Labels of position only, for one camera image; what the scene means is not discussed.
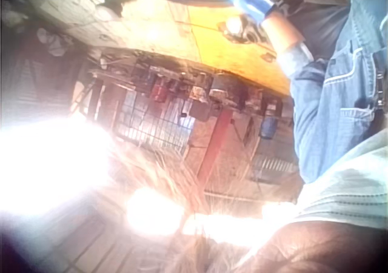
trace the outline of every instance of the shirt pocket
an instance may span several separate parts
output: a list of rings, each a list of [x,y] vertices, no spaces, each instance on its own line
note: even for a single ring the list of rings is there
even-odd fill
[[[373,121],[373,109],[341,108],[335,145],[336,160],[365,140]]]
[[[345,82],[353,78],[357,65],[361,62],[362,47],[353,49],[352,41],[347,41],[345,46],[336,51],[329,60],[324,85]]]

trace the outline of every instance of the metal grate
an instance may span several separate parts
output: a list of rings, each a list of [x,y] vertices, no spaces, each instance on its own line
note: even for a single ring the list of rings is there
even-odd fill
[[[155,103],[128,91],[115,126],[118,137],[136,144],[171,147],[183,153],[195,119],[189,116],[192,100],[171,98]]]

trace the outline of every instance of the red pole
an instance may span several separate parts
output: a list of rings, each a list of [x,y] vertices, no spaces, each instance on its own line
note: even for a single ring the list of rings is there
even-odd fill
[[[216,124],[213,129],[212,137],[202,161],[201,167],[197,173],[199,184],[204,188],[212,174],[214,163],[225,141],[226,133],[230,120],[232,119],[233,111],[230,109],[222,109]]]

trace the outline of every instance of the lens flare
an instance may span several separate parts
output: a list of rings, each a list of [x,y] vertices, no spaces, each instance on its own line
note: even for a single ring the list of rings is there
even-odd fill
[[[172,235],[183,214],[183,207],[149,188],[136,190],[127,203],[129,224],[141,234]]]
[[[0,134],[0,210],[39,215],[108,182],[109,136],[73,120]]]
[[[217,243],[257,248],[289,221],[293,207],[292,203],[266,204],[263,207],[266,217],[263,219],[194,214],[186,221],[182,233],[204,235]],[[141,234],[174,234],[183,215],[183,207],[149,188],[136,190],[127,203],[129,224]]]

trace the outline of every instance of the denim shirt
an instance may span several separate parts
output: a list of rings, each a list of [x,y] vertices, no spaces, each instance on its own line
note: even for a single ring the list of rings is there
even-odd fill
[[[351,0],[330,60],[301,43],[278,56],[295,102],[295,151],[312,183],[366,140],[377,104],[376,78],[387,69],[386,0]]]

